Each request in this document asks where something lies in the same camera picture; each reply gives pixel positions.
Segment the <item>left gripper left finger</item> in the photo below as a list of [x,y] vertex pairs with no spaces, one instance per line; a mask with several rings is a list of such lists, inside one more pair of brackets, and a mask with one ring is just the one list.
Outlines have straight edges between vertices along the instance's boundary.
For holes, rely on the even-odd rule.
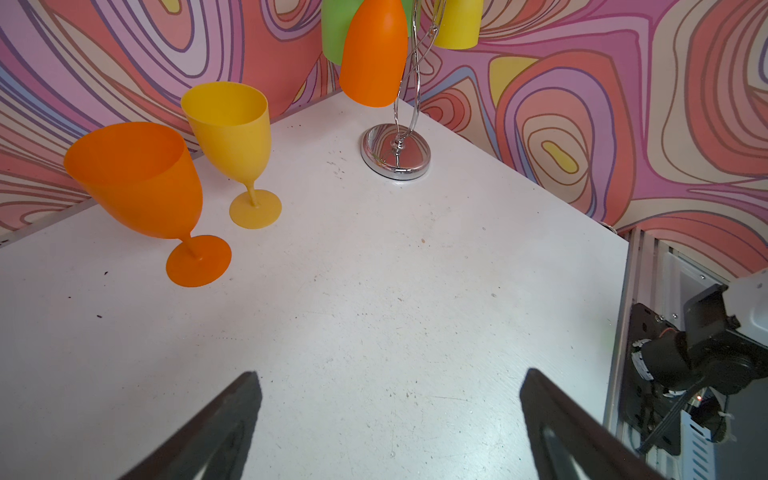
[[262,391],[255,371],[219,395],[122,477],[240,479],[251,448]]

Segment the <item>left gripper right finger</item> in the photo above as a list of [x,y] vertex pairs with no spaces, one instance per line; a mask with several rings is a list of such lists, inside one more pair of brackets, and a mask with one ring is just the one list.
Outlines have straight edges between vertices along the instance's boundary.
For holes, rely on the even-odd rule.
[[659,479],[541,371],[531,368],[519,393],[540,479]]

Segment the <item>orange wine glass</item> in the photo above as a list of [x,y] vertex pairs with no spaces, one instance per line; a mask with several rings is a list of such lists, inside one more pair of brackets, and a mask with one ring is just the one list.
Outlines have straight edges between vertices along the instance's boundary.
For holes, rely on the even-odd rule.
[[223,239],[195,236],[203,190],[185,140],[150,122],[106,126],[66,152],[67,173],[115,220],[140,234],[180,244],[166,261],[171,281],[201,287],[228,269],[232,251]]
[[407,18],[399,0],[365,0],[347,32],[340,85],[353,101],[384,108],[397,98],[408,55]]

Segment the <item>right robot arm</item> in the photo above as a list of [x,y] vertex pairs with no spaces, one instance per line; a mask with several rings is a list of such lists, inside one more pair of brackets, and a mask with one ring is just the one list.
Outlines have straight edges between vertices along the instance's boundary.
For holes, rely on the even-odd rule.
[[684,304],[684,328],[630,350],[639,377],[671,392],[695,385],[734,395],[767,376],[767,271],[714,285]]

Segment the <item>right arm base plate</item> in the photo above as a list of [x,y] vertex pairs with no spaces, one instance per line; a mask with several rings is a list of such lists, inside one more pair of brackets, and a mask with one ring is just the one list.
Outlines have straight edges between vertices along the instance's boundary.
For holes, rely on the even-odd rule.
[[[647,306],[636,303],[630,309],[627,355],[622,375],[619,402],[620,419],[640,433],[645,440],[658,423],[667,415],[683,391],[669,391],[652,380],[645,372],[637,370],[643,344],[669,336],[677,330],[672,323],[661,319]],[[711,388],[697,392],[684,411],[689,413],[698,428],[708,429],[712,440],[720,443],[727,438],[728,422],[720,414],[727,405],[727,398]]]

